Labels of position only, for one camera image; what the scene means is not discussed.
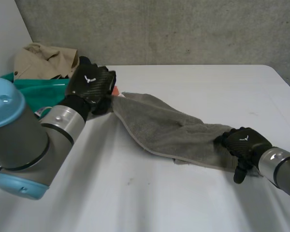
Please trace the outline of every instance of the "concrete wall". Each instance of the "concrete wall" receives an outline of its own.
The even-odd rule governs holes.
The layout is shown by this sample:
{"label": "concrete wall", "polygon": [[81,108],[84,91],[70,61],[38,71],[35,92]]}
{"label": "concrete wall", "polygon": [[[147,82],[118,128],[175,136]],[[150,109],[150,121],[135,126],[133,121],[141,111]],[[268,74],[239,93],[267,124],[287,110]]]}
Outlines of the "concrete wall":
{"label": "concrete wall", "polygon": [[290,84],[290,0],[16,0],[35,42],[98,64],[266,64]]}

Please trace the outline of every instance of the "carbon fiber glove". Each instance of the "carbon fiber glove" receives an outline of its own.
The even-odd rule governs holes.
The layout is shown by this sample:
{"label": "carbon fiber glove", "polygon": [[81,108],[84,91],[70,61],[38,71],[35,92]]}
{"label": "carbon fiber glove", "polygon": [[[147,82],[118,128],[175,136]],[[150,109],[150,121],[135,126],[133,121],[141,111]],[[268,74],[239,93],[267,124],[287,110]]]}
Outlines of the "carbon fiber glove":
{"label": "carbon fiber glove", "polygon": [[223,133],[216,141],[228,149],[231,155],[238,158],[233,180],[240,184],[243,182],[247,171],[253,166],[258,168],[262,154],[272,148],[272,144],[252,128],[232,129]]}
{"label": "carbon fiber glove", "polygon": [[67,88],[66,96],[76,95],[85,100],[93,114],[104,114],[110,107],[116,73],[105,66],[81,64],[75,70]]}

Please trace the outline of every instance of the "orange object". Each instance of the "orange object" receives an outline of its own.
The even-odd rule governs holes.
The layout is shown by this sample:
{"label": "orange object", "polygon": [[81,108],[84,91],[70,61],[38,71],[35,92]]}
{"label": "orange object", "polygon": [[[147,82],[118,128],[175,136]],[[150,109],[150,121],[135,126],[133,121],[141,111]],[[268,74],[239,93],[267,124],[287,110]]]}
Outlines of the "orange object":
{"label": "orange object", "polygon": [[118,90],[117,86],[114,87],[112,95],[114,95],[114,96],[118,96],[119,95],[119,90]]}

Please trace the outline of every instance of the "gray towel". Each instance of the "gray towel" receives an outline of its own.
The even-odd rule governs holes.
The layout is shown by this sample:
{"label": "gray towel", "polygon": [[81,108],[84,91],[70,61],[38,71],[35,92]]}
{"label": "gray towel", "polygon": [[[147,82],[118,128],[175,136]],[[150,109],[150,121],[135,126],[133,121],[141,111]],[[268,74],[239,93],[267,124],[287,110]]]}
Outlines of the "gray towel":
{"label": "gray towel", "polygon": [[113,111],[132,138],[148,152],[204,167],[234,172],[237,158],[214,139],[231,127],[205,124],[149,94],[113,97]]}

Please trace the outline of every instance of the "glove logo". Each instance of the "glove logo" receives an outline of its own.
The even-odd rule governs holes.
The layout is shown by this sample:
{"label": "glove logo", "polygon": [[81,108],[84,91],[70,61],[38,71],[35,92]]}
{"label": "glove logo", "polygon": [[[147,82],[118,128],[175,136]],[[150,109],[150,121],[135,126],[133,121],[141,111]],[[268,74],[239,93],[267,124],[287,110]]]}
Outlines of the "glove logo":
{"label": "glove logo", "polygon": [[88,79],[87,76],[85,75],[84,78],[86,79],[87,83],[89,84],[90,82],[93,82],[96,80],[96,78],[93,79]]}
{"label": "glove logo", "polygon": [[240,139],[240,141],[248,141],[249,135],[247,135],[247,137],[245,139]]}

